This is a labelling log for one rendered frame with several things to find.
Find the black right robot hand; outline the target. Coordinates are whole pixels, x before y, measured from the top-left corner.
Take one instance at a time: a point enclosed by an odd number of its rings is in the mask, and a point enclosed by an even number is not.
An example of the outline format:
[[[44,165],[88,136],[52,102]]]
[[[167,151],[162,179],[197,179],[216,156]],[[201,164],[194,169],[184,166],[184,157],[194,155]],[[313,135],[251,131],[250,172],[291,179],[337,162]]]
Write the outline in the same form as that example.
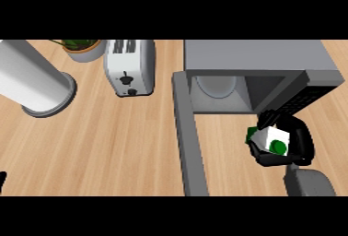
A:
[[[257,114],[256,127],[262,130],[268,126],[275,126],[288,133],[287,154],[279,156],[268,153],[249,141],[250,154],[256,163],[263,167],[288,164],[308,166],[315,156],[315,148],[305,122],[284,112],[266,110]]]

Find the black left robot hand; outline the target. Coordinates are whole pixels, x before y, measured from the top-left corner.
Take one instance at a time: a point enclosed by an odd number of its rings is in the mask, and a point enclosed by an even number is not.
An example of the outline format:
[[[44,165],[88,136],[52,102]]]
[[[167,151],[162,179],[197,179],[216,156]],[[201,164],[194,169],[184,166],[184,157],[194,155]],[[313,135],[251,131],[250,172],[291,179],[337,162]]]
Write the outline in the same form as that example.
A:
[[[2,184],[7,178],[7,173],[4,171],[0,171],[0,194],[1,194],[1,189],[2,189]]]

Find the white green milk carton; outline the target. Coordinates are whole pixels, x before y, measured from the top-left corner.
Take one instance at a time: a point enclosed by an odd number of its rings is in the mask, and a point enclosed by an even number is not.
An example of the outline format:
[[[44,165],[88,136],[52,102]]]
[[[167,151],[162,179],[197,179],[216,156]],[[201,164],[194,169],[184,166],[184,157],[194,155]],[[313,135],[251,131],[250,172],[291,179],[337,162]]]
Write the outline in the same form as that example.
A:
[[[254,126],[247,128],[246,141],[251,141],[256,147],[271,154],[284,156],[287,154],[288,132],[265,127],[259,130]]]

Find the grey microwave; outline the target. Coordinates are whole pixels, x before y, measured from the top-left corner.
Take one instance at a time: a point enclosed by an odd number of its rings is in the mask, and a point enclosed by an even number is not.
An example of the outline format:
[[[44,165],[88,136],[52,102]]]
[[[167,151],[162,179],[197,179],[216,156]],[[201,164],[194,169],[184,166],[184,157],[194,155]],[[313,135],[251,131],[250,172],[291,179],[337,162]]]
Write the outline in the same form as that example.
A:
[[[293,114],[343,83],[319,41],[185,40],[182,55],[197,114]]]

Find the grey microwave door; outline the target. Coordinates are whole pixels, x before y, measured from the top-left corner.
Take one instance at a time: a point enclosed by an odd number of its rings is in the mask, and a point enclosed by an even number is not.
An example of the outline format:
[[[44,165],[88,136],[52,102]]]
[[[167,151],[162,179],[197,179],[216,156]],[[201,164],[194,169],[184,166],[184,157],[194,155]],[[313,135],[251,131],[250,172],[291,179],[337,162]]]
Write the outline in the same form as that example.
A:
[[[200,144],[184,72],[175,72],[172,74],[170,83],[182,168],[182,191],[185,196],[207,196],[209,192],[200,157]]]

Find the white toaster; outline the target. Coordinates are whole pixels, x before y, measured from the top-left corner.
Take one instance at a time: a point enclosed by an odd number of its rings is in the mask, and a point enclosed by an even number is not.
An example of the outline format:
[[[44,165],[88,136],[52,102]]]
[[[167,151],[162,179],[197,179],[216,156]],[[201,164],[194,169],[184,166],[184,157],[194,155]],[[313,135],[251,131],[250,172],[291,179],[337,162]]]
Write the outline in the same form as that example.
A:
[[[154,56],[153,40],[107,40],[103,68],[117,97],[151,94]]]

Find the potted plant in white pot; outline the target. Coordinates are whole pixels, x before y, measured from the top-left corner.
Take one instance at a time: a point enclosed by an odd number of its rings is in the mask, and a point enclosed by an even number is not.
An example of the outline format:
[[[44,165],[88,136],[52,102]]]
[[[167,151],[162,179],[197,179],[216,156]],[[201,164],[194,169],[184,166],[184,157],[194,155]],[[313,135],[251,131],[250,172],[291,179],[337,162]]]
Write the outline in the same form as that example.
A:
[[[104,40],[60,40],[52,41],[60,45],[73,61],[79,63],[92,62],[104,53]]]

